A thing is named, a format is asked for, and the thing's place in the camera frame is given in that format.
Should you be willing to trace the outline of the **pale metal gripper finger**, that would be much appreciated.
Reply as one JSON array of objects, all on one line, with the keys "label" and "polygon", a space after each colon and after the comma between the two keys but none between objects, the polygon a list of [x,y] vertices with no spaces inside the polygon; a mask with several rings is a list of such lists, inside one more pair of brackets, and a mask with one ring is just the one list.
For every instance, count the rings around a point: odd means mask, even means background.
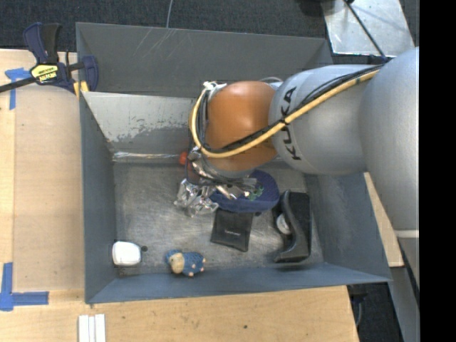
[{"label": "pale metal gripper finger", "polygon": [[177,207],[190,207],[200,193],[200,186],[183,179],[179,185],[174,205]]},{"label": "pale metal gripper finger", "polygon": [[187,201],[186,215],[196,217],[198,214],[211,214],[218,209],[219,205],[213,202],[202,190],[191,194]]}]

